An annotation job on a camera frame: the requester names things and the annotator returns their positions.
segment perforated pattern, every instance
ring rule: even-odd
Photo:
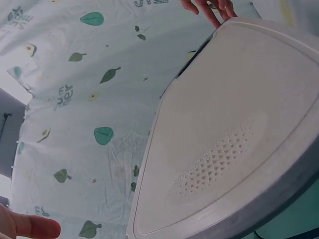
[[[225,175],[230,176],[231,171],[247,158],[260,140],[266,122],[266,115],[253,115],[246,123],[230,130],[223,139],[217,140],[209,151],[178,176],[169,191],[170,199],[189,201],[216,181],[227,180]]]
[[[225,171],[236,165],[237,159],[249,147],[253,132],[250,127],[240,127],[220,140],[214,149],[205,153],[196,162],[195,167],[179,185],[178,194],[188,196],[196,194],[217,181]]]

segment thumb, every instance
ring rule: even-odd
[[[61,233],[61,227],[58,222],[39,217],[22,215],[10,212],[10,216],[15,223],[17,236],[37,239],[57,238]]]

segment gray wall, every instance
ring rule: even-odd
[[[4,120],[3,114],[10,113],[0,141],[0,174],[11,177],[16,151],[16,141],[23,123],[25,105],[0,88],[0,128]],[[0,197],[0,203],[7,204],[6,199]]]

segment olive green leaf print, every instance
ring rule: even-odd
[[[139,175],[139,172],[140,172],[140,168],[137,165],[135,165],[133,170],[134,177],[137,177]]]
[[[136,189],[136,183],[131,183],[131,191],[132,192],[135,192],[135,189]]]
[[[32,44],[27,44],[25,47],[25,50],[27,52],[27,54],[32,57],[35,55],[36,52],[36,46],[32,45]]]
[[[143,41],[146,40],[146,37],[145,37],[144,35],[142,35],[142,34],[139,34],[139,35],[138,35],[138,38],[141,39],[141,40],[143,40]]]
[[[118,70],[120,70],[120,69],[121,69],[121,67],[116,68],[116,69],[110,69],[110,70],[108,70],[108,71],[104,74],[104,76],[103,76],[103,78],[102,78],[100,84],[102,84],[102,83],[104,83],[104,82],[108,82],[108,81],[110,81],[111,79],[113,79],[113,78],[115,77],[115,75],[116,75],[116,71],[118,71]]]
[[[45,130],[42,132],[41,139],[38,141],[38,143],[40,143],[41,141],[44,141],[46,138],[48,138],[49,135],[50,135],[50,132],[51,132],[51,128],[45,129]]]
[[[104,17],[101,13],[95,11],[81,17],[80,21],[91,26],[100,26],[104,23]]]
[[[96,229],[102,228],[102,224],[94,224],[91,221],[86,221],[82,227],[82,230],[79,234],[80,237],[83,238],[93,238],[96,236]]]
[[[114,136],[114,132],[109,127],[100,127],[94,130],[95,140],[100,145],[107,145]]]
[[[19,145],[18,154],[21,154],[23,149],[24,149],[24,143],[21,142],[20,145]]]
[[[66,169],[61,169],[60,171],[57,171],[53,176],[59,183],[64,183],[66,179],[72,179],[72,177],[68,175],[68,171]]]
[[[75,52],[75,53],[73,53],[72,56],[70,57],[69,61],[74,61],[74,62],[82,61],[83,56],[86,56],[86,53],[81,54],[81,53]]]

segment white plastic lid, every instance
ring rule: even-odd
[[[129,239],[236,236],[309,182],[313,157],[308,176],[295,167],[319,132],[318,49],[317,38],[264,20],[218,29],[162,98]]]

